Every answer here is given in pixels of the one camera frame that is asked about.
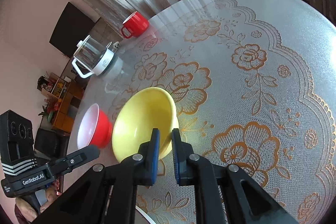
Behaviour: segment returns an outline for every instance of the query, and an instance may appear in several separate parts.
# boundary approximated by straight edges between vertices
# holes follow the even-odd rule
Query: mug handle
[[[125,34],[124,34],[124,31],[123,31],[123,29],[125,28],[125,26],[123,26],[122,28],[121,28],[121,34],[123,35],[123,37],[125,37],[125,38],[131,38],[132,37],[132,34],[128,37],[128,36],[126,36]]]
[[[74,57],[73,60],[72,60],[72,62],[71,62],[71,64],[74,67],[74,69],[76,70],[76,72],[78,72],[78,74],[79,74],[80,77],[82,77],[82,78],[88,78],[89,76],[93,75],[92,71],[90,71],[90,72],[88,72],[87,74],[84,75],[81,72],[80,68],[77,66],[76,62],[77,62],[77,59],[76,59],[76,57]]]

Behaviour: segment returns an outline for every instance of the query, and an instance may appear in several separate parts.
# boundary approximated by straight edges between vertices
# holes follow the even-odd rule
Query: pink wall
[[[44,97],[36,89],[45,71],[58,75],[68,58],[49,44],[70,1],[96,21],[99,15],[82,0],[0,0],[0,114],[12,109],[33,123],[36,135]],[[0,179],[4,178],[0,168]],[[0,190],[0,203],[13,223],[15,200]]]

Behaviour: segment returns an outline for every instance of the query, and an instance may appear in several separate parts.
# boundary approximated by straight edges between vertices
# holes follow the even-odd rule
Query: kettle handle
[[[78,74],[79,74],[80,77],[82,77],[82,78],[88,78],[89,76],[93,75],[92,71],[90,71],[90,72],[88,72],[87,74],[84,75],[81,72],[81,70],[79,69],[79,67],[77,66],[76,62],[77,62],[77,59],[76,59],[76,57],[74,57],[73,60],[72,60],[72,62],[71,62],[71,64],[74,67],[74,69],[76,70],[76,72],[78,72]]]

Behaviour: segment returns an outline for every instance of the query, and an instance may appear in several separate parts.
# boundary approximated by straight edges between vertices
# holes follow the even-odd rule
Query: black screen
[[[68,2],[64,8],[49,43],[71,58],[79,40],[85,39],[94,22]]]

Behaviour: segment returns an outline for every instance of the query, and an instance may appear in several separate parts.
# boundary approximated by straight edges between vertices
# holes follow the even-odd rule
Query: kettle
[[[93,74],[100,75],[114,56],[111,50],[98,43],[90,35],[83,41],[80,40],[77,47],[78,49],[73,54],[74,58],[71,64],[82,78],[88,78]],[[77,61],[89,72],[83,74],[77,65]]]

